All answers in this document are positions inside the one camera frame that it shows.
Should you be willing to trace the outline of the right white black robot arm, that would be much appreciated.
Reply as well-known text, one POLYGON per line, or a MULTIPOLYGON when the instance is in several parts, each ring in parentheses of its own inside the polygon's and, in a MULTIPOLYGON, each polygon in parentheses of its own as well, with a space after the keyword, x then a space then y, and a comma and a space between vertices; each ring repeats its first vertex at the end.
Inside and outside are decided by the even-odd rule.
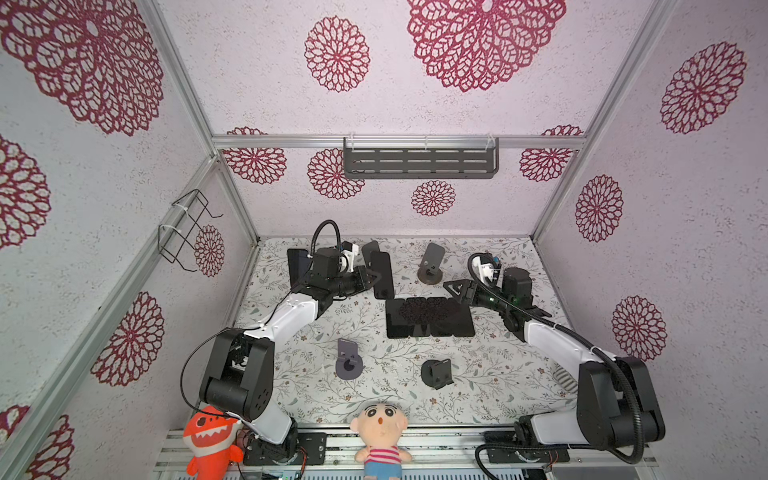
POLYGON ((480 277, 446 281, 443 287, 462 305, 498 313, 523 343, 541 350, 576 381, 576 404, 516 422, 527 447, 592 448, 617 453, 631 447, 627 462, 648 442, 666 436, 666 425, 644 361, 607 352, 535 305, 528 271, 509 267, 502 284, 480 277))

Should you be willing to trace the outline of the black phone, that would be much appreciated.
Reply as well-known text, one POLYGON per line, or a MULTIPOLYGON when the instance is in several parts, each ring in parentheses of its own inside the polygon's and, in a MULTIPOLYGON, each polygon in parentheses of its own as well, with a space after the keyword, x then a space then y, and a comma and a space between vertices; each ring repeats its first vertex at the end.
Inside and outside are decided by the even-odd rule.
POLYGON ((430 297, 427 299, 427 320, 430 334, 434 337, 451 336, 452 317, 458 304, 449 298, 430 297))
POLYGON ((304 281, 305 276, 311 269, 311 258, 309 251, 306 249, 288 248, 287 260, 290 286, 294 290, 304 281))
POLYGON ((387 299, 385 301, 386 334, 389 339, 402 339, 411 336, 412 327, 400 313, 404 299, 387 299))
POLYGON ((408 298, 401 308, 401 316, 408 324, 412 337, 429 335, 430 315, 431 307, 426 297, 408 298))
POLYGON ((475 336, 475 327, 470 306, 454 301, 455 310, 448 318, 448 330, 454 337, 469 338, 475 336))
POLYGON ((382 251, 372 252, 370 269, 378 274, 378 280, 373 285, 374 297, 379 300, 394 299, 395 289, 390 255, 382 251))

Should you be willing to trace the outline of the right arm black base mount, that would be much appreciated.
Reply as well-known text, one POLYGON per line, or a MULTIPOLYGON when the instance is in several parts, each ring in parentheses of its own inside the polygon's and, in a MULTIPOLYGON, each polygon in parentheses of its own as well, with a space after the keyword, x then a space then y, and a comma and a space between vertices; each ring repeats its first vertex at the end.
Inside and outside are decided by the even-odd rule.
POLYGON ((545 449, 518 440, 512 430, 486 431, 485 444, 491 444, 485 453, 491 464, 566 463, 570 461, 567 449, 545 449))

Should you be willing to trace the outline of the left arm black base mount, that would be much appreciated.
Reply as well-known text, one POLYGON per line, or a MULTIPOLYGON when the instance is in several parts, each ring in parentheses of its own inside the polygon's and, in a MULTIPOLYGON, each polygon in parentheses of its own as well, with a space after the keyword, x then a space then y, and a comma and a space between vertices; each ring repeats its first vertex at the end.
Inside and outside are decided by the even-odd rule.
POLYGON ((245 447, 245 466, 317 466, 325 463, 328 435, 320 432, 290 432, 283 443, 249 439, 245 447))

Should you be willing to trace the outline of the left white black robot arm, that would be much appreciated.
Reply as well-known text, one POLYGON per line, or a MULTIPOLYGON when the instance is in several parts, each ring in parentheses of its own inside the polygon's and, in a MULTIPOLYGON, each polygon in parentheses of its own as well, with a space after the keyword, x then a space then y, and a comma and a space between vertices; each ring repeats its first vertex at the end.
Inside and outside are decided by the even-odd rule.
POLYGON ((354 265, 337 248, 313 253, 307 270, 267 319, 215 337, 199 389, 202 402, 243 422, 272 445, 286 441, 294 420, 272 398, 275 356, 334 302, 366 292, 382 274, 354 265))

